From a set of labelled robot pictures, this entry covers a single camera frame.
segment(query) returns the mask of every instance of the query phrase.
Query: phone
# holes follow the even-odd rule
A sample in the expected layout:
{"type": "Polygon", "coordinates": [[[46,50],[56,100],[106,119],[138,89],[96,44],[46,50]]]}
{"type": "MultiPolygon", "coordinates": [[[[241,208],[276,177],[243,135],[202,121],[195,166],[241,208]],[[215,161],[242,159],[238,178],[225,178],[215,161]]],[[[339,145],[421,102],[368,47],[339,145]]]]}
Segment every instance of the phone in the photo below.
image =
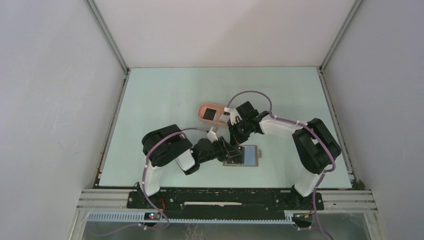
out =
{"type": "Polygon", "coordinates": [[[200,122],[222,128],[228,128],[230,116],[224,114],[224,105],[206,102],[200,105],[197,116],[200,122]]]}
{"type": "Polygon", "coordinates": [[[242,154],[222,162],[223,166],[228,167],[257,167],[259,166],[258,159],[262,157],[261,150],[258,150],[257,145],[239,145],[238,149],[242,154]]]}

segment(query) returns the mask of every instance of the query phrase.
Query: black mounting plate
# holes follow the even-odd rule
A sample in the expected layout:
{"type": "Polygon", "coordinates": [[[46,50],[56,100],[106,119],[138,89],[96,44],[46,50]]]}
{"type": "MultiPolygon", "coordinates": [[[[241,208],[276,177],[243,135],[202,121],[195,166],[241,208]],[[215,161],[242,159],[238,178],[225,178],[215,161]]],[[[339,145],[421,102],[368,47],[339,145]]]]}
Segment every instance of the black mounting plate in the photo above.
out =
{"type": "MultiPolygon", "coordinates": [[[[162,187],[150,200],[163,209],[170,219],[201,220],[281,220],[285,210],[310,211],[311,202],[300,208],[290,204],[290,189],[285,188],[177,188],[162,187]],[[232,202],[241,205],[187,205],[185,202],[232,202]]],[[[316,207],[324,210],[320,193],[316,193],[316,207]]],[[[126,204],[128,209],[152,209],[141,191],[132,191],[126,204]]]]}

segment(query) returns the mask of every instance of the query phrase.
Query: smartphone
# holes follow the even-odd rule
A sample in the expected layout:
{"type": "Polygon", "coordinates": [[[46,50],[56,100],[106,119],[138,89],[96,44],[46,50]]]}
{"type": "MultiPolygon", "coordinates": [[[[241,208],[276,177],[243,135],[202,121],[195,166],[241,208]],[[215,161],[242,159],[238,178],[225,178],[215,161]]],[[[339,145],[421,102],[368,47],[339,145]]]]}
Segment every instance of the smartphone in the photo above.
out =
{"type": "Polygon", "coordinates": [[[258,159],[261,157],[261,150],[258,150],[257,145],[239,145],[238,149],[242,154],[222,162],[223,166],[229,167],[257,167],[259,166],[258,159]]]}

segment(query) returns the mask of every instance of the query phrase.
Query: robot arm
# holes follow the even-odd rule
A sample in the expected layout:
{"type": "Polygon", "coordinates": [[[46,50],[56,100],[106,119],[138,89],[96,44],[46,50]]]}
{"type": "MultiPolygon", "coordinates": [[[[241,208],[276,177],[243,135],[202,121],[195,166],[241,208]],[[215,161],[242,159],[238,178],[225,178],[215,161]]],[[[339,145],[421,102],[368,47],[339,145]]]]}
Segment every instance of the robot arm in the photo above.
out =
{"type": "MultiPolygon", "coordinates": [[[[173,133],[181,132],[180,128],[174,124],[152,132],[143,137],[143,153],[148,152],[159,141],[173,133]]],[[[223,137],[216,137],[210,131],[208,138],[201,138],[194,146],[182,134],[177,134],[156,147],[150,154],[148,165],[145,167],[146,175],[140,183],[144,184],[145,193],[151,196],[160,189],[160,180],[164,172],[165,165],[175,160],[181,170],[190,175],[200,168],[200,164],[210,160],[218,159],[220,162],[237,157],[242,153],[238,148],[230,145],[223,137]]]]}
{"type": "MultiPolygon", "coordinates": [[[[324,170],[331,167],[331,160],[319,143],[314,143],[314,137],[303,127],[275,120],[269,112],[258,113],[250,102],[245,102],[237,108],[226,108],[230,114],[228,124],[230,144],[239,145],[245,142],[251,133],[271,134],[287,139],[292,138],[297,148],[303,169],[297,182],[292,187],[292,193],[299,199],[311,195],[324,170]]],[[[323,121],[318,118],[304,123],[324,142],[332,157],[336,159],[341,154],[340,146],[333,138],[323,121]]]]}

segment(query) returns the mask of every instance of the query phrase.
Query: white wall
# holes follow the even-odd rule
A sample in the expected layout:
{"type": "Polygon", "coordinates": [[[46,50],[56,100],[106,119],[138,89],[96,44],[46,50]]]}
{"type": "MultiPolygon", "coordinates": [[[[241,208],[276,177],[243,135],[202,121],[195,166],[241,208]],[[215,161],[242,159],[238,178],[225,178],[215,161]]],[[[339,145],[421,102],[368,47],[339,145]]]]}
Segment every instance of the white wall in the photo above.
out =
{"type": "Polygon", "coordinates": [[[422,239],[424,1],[367,0],[326,71],[389,239],[422,239]]]}
{"type": "Polygon", "coordinates": [[[318,66],[355,0],[97,0],[130,67],[318,66]]]}
{"type": "Polygon", "coordinates": [[[82,0],[3,0],[0,32],[0,239],[64,239],[123,71],[82,0]]]}

